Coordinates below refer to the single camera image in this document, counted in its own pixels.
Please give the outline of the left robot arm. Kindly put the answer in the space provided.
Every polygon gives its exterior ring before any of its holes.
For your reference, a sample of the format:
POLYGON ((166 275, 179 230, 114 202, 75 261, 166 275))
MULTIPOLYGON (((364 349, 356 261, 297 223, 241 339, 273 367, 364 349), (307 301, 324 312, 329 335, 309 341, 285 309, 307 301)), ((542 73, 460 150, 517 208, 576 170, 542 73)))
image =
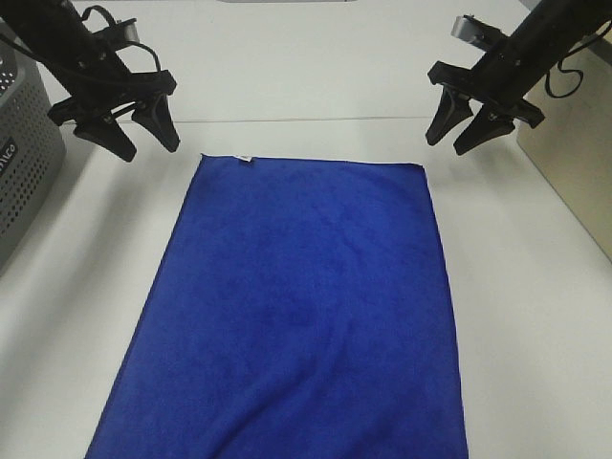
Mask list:
POLYGON ((2 42, 41 63, 68 92, 48 112, 54 124, 73 122, 76 137, 130 163, 137 148, 118 122, 129 115, 167 151, 178 149, 168 105, 173 75, 159 60, 152 72, 133 72, 118 54, 135 47, 156 55, 139 40, 134 19, 118 20, 101 5, 77 11, 70 1, 4 1, 1 18, 16 35, 2 42))

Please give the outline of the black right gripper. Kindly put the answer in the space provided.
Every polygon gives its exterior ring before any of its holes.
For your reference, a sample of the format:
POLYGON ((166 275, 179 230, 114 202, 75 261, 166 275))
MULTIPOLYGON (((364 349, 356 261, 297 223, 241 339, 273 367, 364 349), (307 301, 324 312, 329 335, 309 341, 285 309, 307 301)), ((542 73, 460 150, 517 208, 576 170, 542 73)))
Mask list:
POLYGON ((454 142, 458 155, 511 134, 515 129, 513 119, 537 127, 544 115, 524 96, 544 74, 538 64, 530 62, 510 42, 498 42, 470 69, 436 61, 427 76, 431 83, 444 87, 437 111, 426 131, 427 144, 437 144, 457 124, 473 116, 470 108, 472 98, 484 106, 454 142))

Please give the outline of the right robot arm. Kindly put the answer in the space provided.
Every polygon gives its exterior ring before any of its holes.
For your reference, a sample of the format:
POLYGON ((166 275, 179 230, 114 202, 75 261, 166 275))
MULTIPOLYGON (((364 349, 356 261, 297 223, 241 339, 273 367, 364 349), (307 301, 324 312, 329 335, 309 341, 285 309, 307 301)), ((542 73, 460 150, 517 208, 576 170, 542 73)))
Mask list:
POLYGON ((511 134, 516 120, 535 128, 545 116, 524 96, 585 37, 611 22, 609 1, 540 1, 509 35, 471 15, 455 19, 451 35, 484 52, 469 69, 437 61, 429 81, 442 87, 426 131, 430 145, 471 119, 453 146, 463 155, 511 134))

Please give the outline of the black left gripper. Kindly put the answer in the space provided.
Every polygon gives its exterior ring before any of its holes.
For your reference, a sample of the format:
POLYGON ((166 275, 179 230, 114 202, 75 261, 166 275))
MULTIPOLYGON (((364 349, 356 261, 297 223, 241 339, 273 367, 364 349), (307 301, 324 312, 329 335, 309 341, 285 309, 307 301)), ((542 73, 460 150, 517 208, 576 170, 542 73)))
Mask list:
POLYGON ((180 138, 168 106, 176 89, 174 77, 150 47, 139 42, 127 48, 115 51, 105 35, 57 35, 47 50, 47 68, 69 94, 53 105, 50 118, 59 125, 75 121, 75 136, 130 163, 137 149, 116 122, 118 112, 131 109, 132 121, 168 152, 178 149, 180 138), (154 69, 130 70, 119 56, 127 48, 148 53, 154 69))

